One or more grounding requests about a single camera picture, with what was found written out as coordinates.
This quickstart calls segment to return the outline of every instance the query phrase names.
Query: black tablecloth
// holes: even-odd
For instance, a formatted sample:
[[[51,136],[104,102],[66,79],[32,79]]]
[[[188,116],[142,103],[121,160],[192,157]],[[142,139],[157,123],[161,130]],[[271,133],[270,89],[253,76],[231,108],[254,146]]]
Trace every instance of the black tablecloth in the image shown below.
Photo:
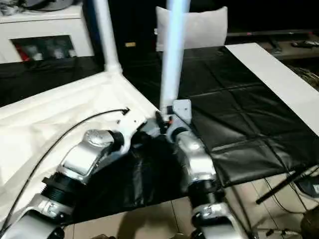
[[[0,65],[0,104],[102,70],[85,61]],[[127,79],[158,106],[161,55],[135,55],[121,63]],[[179,98],[191,99],[193,123],[224,187],[318,164],[318,137],[225,47],[185,51]],[[181,197],[180,180],[170,145],[162,137],[147,140],[93,176],[74,221]]]

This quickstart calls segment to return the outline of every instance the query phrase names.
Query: black cable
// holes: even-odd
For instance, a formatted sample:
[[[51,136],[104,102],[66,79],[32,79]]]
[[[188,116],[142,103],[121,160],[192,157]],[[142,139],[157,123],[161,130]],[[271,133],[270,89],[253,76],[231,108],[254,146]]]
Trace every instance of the black cable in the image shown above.
[[[2,225],[2,228],[0,230],[0,238],[2,238],[2,236],[4,235],[6,229],[9,227],[9,221],[13,215],[13,212],[22,196],[22,194],[24,193],[25,189],[27,188],[27,186],[29,185],[29,182],[31,181],[32,177],[34,176],[35,172],[37,171],[38,167],[40,166],[41,162],[47,157],[47,155],[52,151],[52,149],[69,133],[71,132],[73,129],[75,129],[76,127],[78,127],[79,125],[81,125],[82,123],[95,118],[97,116],[100,115],[104,115],[104,114],[108,114],[108,113],[113,113],[113,112],[122,112],[124,115],[129,111],[129,109],[117,109],[117,110],[110,110],[110,111],[104,111],[104,112],[100,112],[97,114],[94,114],[92,116],[89,116],[83,120],[81,120],[80,122],[76,123],[75,125],[73,125],[71,128],[69,128],[66,132],[64,132],[50,147],[49,149],[43,154],[43,156],[39,159],[39,161],[37,162],[37,164],[35,165],[35,167],[33,168],[33,170],[31,171],[31,173],[29,174],[26,182],[24,183],[23,187],[21,188],[18,196],[16,197],[13,205],[11,206],[9,213],[7,215],[7,217],[5,218],[5,221]]]
[[[319,166],[316,167],[316,168],[315,168],[313,171],[311,171],[309,174],[306,174],[306,176],[311,176],[311,175],[314,174],[318,169],[319,169]],[[293,183],[290,184],[290,187],[292,188],[292,190],[295,192],[295,194],[296,194],[297,197],[299,198],[299,201],[301,202],[301,204],[302,204],[303,207],[305,208],[306,212],[309,211],[309,209],[306,207],[305,203],[303,202],[303,200],[302,200],[302,198],[301,198],[301,196],[304,196],[304,195],[300,194],[300,193],[297,191],[297,189],[296,189],[296,187],[295,187],[295,185],[294,185]]]
[[[316,200],[316,199],[313,198],[312,196],[309,196],[309,195],[304,194],[304,193],[301,193],[301,192],[298,192],[298,194],[299,194],[301,197],[304,197],[304,198],[306,198],[306,199],[308,199],[308,200],[310,200],[310,201],[313,201],[313,202],[317,203],[317,204],[318,204],[317,206],[319,206],[319,200]]]
[[[268,184],[269,188],[272,190],[273,188],[271,187],[270,183],[268,182],[268,180],[266,178],[264,178],[265,182]],[[275,203],[285,212],[290,213],[290,214],[304,214],[304,212],[293,212],[288,210],[287,208],[285,208],[278,200],[278,198],[276,197],[276,195],[272,196],[273,199],[275,199]]]

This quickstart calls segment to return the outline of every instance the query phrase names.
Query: white tube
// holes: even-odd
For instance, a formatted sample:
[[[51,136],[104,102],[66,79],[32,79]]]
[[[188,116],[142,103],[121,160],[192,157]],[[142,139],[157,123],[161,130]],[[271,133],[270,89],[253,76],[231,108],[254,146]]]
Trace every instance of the white tube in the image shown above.
[[[103,48],[105,71],[121,73],[122,67],[116,52],[108,0],[94,0],[94,9]]]
[[[181,64],[184,53],[185,13],[189,11],[190,0],[168,0],[169,25],[161,75],[160,110],[167,113],[167,106],[171,106],[177,99]]]

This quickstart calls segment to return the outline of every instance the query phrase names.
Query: floor tile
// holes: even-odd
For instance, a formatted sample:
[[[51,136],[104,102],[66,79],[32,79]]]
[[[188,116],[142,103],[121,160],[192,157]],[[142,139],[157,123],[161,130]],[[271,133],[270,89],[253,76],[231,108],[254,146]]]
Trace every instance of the floor tile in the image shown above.
[[[73,239],[74,225],[69,225],[64,228],[64,239]]]
[[[100,234],[119,239],[168,239],[176,233],[171,202],[165,202],[76,224],[74,239],[90,239]]]
[[[259,239],[303,239],[301,235],[286,235],[281,236],[280,234],[272,234],[268,237],[266,237],[266,232],[258,232]]]
[[[195,228],[191,223],[192,209],[188,197],[172,201],[179,233],[190,235]]]
[[[267,181],[271,187],[275,187],[278,183],[286,178],[285,174],[276,175],[270,178],[267,178]],[[253,185],[256,188],[256,191],[260,196],[264,195],[270,190],[269,185],[265,180],[256,180],[253,182]],[[276,193],[276,198],[272,198],[264,201],[264,204],[271,214],[275,224],[279,229],[290,229],[292,231],[300,231],[300,221],[303,217],[302,214],[289,214],[282,207],[288,209],[292,212],[304,212],[305,209],[296,196],[295,192],[290,186],[285,187],[280,192]]]
[[[295,187],[296,191],[299,193],[302,201],[304,202],[305,206],[308,210],[315,208],[319,204],[319,198],[310,197],[303,192],[301,192],[298,187]]]
[[[255,227],[276,228],[265,205],[257,205],[255,203],[258,194],[252,183],[249,182],[227,188],[226,198],[248,231]]]

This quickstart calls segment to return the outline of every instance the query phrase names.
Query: white fabric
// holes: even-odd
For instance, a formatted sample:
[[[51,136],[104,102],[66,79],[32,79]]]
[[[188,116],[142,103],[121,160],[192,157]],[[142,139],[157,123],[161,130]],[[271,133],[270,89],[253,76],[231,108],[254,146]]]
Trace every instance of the white fabric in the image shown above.
[[[165,33],[169,23],[170,11],[159,6],[157,15],[156,51],[165,50]],[[222,46],[227,36],[227,7],[215,11],[189,12],[185,17],[184,49]]]
[[[50,145],[68,128],[98,112],[139,111],[153,118],[156,108],[122,75],[99,73],[0,108],[0,225],[30,171]],[[89,128],[112,128],[121,113],[94,118],[64,138],[43,161],[17,209],[40,192],[65,153]]]
[[[319,136],[319,92],[256,43],[226,46]]]

